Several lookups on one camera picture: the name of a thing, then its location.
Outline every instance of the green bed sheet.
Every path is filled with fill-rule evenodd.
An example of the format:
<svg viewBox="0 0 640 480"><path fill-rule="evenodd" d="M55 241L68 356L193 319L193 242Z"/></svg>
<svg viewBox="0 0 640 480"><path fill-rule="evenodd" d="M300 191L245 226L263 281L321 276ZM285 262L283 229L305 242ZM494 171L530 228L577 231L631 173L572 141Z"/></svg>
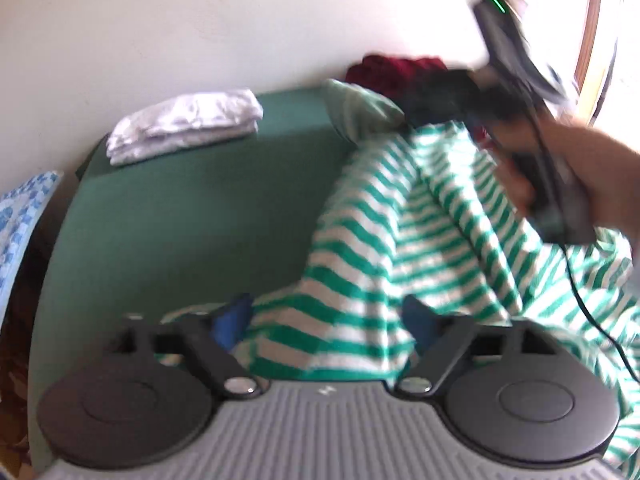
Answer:
<svg viewBox="0 0 640 480"><path fill-rule="evenodd" d="M295 282L316 220L351 145L319 89L259 96L257 136L112 168L98 147L66 215L31 344L31 455L52 455L36 423L45 389L95 358L125 313Z"/></svg>

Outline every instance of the blue patterned fabric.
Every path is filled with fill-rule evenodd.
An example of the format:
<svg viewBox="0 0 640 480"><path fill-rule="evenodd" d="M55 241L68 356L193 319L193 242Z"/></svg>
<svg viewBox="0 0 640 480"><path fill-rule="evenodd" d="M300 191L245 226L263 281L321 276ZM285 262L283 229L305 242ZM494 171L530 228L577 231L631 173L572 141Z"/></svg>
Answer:
<svg viewBox="0 0 640 480"><path fill-rule="evenodd" d="M31 233L61 177L47 171L0 196L0 324Z"/></svg>

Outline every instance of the fingers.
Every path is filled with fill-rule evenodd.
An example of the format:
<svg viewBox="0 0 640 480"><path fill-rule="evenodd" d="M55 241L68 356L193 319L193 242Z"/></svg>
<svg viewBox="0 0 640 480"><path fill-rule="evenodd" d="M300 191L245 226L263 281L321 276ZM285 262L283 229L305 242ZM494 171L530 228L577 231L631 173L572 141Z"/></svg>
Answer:
<svg viewBox="0 0 640 480"><path fill-rule="evenodd" d="M493 152L498 165L494 169L496 179L502 184L507 197L523 218L529 215L529 207L535 198L535 190L531 183L520 174L515 165L508 159Z"/></svg>
<svg viewBox="0 0 640 480"><path fill-rule="evenodd" d="M552 149L556 128L554 118L548 110L538 113L538 123L545 144ZM487 126L489 134L508 152L536 152L539 149L538 138L526 117L509 122L495 122Z"/></svg>

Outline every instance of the metal button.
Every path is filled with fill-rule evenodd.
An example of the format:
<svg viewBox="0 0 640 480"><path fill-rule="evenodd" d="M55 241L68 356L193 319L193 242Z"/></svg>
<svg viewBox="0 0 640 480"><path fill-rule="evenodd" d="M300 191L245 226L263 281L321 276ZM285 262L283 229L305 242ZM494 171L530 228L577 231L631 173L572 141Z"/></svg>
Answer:
<svg viewBox="0 0 640 480"><path fill-rule="evenodd" d="M398 388L404 393L416 397L426 395L432 387L431 381L422 377L407 377L398 384Z"/></svg>
<svg viewBox="0 0 640 480"><path fill-rule="evenodd" d="M225 390L236 395L252 394L258 384L249 377L231 377L225 381Z"/></svg>

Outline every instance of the hand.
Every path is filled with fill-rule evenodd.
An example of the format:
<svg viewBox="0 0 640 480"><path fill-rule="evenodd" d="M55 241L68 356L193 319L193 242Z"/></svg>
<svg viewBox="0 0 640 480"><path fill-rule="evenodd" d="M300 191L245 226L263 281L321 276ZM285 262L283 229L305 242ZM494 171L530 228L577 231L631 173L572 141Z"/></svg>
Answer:
<svg viewBox="0 0 640 480"><path fill-rule="evenodd" d="M595 226L620 229L632 241L640 235L640 154L606 134L581 126L558 123L548 112L538 116L542 137L554 156L561 156L587 189ZM522 118L489 125L508 152L536 152L538 142ZM498 161L495 176L519 214L528 216L535 197L508 154L492 150Z"/></svg>

